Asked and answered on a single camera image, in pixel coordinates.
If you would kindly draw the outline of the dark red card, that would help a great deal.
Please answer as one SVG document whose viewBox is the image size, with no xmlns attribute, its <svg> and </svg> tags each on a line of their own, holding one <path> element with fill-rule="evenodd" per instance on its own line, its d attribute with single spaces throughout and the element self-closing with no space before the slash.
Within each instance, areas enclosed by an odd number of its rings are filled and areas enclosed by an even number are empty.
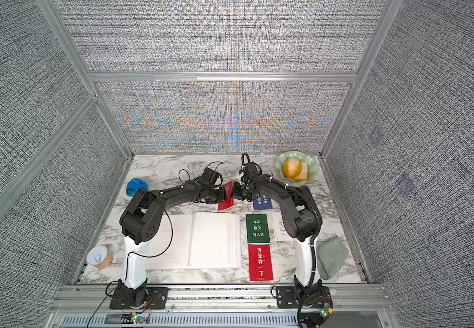
<svg viewBox="0 0 474 328">
<path fill-rule="evenodd" d="M 224 202 L 221 202 L 220 204 L 218 204 L 219 211 L 230 209 L 234 205 L 234 199 L 231 196 L 233 193 L 233 188 L 234 188 L 233 182 L 228 182 L 227 184 L 224 185 L 226 198 Z"/>
</svg>

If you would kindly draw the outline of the white photo album book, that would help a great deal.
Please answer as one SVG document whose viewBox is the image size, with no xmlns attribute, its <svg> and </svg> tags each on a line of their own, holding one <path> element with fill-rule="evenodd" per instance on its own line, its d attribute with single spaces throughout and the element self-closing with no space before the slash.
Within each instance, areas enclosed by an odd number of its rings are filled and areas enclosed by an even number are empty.
<svg viewBox="0 0 474 328">
<path fill-rule="evenodd" d="M 140 249 L 148 270 L 236 269 L 240 218 L 229 213 L 163 215 L 156 236 Z"/>
</svg>

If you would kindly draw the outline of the large red card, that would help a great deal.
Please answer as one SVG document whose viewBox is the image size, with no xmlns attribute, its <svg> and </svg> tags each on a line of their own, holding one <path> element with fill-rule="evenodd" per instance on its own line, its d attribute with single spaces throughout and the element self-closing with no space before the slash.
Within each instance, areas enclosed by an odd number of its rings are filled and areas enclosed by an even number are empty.
<svg viewBox="0 0 474 328">
<path fill-rule="evenodd" d="M 249 246 L 249 278 L 252 282 L 271 282 L 274 280 L 269 245 Z"/>
</svg>

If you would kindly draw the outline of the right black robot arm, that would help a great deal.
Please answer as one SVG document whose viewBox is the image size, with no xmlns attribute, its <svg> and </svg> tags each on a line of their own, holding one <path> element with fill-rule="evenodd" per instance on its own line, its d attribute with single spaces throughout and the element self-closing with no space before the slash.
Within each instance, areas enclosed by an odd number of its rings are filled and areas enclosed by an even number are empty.
<svg viewBox="0 0 474 328">
<path fill-rule="evenodd" d="M 294 276 L 299 302 L 309 299 L 322 284 L 317 274 L 316 239 L 322 216 L 308 187 L 294 187 L 264 174 L 248 182 L 234 182 L 232 198 L 252 202 L 256 196 L 274 200 L 288 235 L 296 242 L 298 267 Z"/>
</svg>

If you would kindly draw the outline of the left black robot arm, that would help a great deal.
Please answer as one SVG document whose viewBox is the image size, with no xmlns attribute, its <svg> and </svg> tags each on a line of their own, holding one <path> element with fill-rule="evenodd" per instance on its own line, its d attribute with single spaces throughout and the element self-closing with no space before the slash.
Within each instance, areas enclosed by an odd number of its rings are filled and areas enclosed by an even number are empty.
<svg viewBox="0 0 474 328">
<path fill-rule="evenodd" d="M 169 246 L 158 254 L 144 254 L 157 235 L 167 209 L 184 203 L 220 204 L 227 200 L 223 187 L 189 180 L 179 186 L 150 191 L 140 188 L 122 213 L 122 227 L 126 248 L 124 278 L 122 284 L 137 290 L 147 283 L 145 260 L 157 258 L 168 251 Z"/>
</svg>

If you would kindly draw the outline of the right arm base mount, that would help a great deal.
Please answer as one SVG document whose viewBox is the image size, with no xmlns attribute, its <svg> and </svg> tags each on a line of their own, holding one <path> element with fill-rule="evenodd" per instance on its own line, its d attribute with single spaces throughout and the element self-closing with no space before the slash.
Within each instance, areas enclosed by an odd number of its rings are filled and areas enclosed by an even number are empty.
<svg viewBox="0 0 474 328">
<path fill-rule="evenodd" d="M 276 286 L 275 298 L 280 309 L 297 309 L 305 291 L 299 286 Z M 321 315 L 328 317 L 333 312 L 333 300 L 330 289 L 322 284 L 314 284 L 302 303 L 302 309 L 318 309 Z"/>
</svg>

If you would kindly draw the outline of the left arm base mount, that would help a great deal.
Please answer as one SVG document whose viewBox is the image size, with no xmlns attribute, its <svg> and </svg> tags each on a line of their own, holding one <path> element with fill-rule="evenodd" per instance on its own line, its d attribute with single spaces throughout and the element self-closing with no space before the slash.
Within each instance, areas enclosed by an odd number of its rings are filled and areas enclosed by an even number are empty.
<svg viewBox="0 0 474 328">
<path fill-rule="evenodd" d="M 111 310 L 136 310 L 144 309 L 163 310 L 165 308 L 169 289 L 167 287 L 147 287 L 147 282 L 137 288 L 129 288 L 121 280 L 113 291 L 109 308 Z"/>
</svg>

